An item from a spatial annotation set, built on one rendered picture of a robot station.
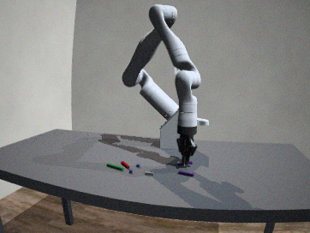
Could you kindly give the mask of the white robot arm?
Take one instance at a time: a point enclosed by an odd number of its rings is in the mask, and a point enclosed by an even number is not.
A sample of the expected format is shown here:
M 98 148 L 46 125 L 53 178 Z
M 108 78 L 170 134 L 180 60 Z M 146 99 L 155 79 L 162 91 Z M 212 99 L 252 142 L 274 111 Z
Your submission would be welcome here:
M 159 4 L 151 6 L 149 18 L 154 28 L 141 38 L 129 65 L 122 74 L 122 82 L 126 87 L 134 87 L 139 83 L 142 87 L 140 95 L 166 120 L 178 109 L 178 126 L 209 125 L 208 120 L 197 118 L 197 98 L 191 92 L 191 89 L 200 86 L 200 74 L 189 59 L 184 44 L 170 30 L 176 17 L 177 10 L 173 6 Z M 162 40 L 174 67 L 181 70 L 175 79 L 179 106 L 143 70 L 153 58 Z

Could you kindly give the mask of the red rod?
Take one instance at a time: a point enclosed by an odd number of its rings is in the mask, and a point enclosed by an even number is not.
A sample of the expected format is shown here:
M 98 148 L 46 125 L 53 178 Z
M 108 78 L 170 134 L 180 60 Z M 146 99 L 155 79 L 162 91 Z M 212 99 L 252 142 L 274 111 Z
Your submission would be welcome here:
M 126 167 L 127 169 L 129 169 L 129 166 L 124 161 L 122 161 L 122 165 Z

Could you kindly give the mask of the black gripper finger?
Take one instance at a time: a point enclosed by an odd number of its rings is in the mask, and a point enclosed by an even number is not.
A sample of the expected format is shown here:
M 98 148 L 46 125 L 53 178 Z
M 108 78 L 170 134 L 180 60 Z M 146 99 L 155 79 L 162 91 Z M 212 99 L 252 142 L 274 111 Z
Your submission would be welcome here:
M 186 140 L 183 140 L 183 151 L 184 151 L 183 165 L 185 166 L 189 165 L 189 156 L 194 155 L 196 148 L 197 148 L 197 145 L 194 144 L 193 139 L 191 139 L 189 148 L 186 148 Z
M 176 139 L 176 141 L 177 141 L 177 145 L 178 145 L 179 152 L 180 152 L 181 155 L 182 155 L 182 163 L 183 163 L 184 151 L 181 150 L 181 149 L 182 149 L 183 138 L 178 138 L 178 139 Z M 181 149 L 180 149 L 180 148 L 181 148 Z

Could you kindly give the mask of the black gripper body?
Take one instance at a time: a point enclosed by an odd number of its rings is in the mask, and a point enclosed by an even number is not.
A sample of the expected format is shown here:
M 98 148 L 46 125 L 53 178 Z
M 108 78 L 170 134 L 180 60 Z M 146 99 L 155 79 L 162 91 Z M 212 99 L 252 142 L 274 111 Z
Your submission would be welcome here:
M 177 125 L 177 133 L 180 135 L 180 138 L 186 140 L 186 148 L 189 148 L 191 139 L 194 141 L 194 135 L 197 133 L 197 126 L 195 127 L 182 127 Z M 181 135 L 185 134 L 185 135 Z

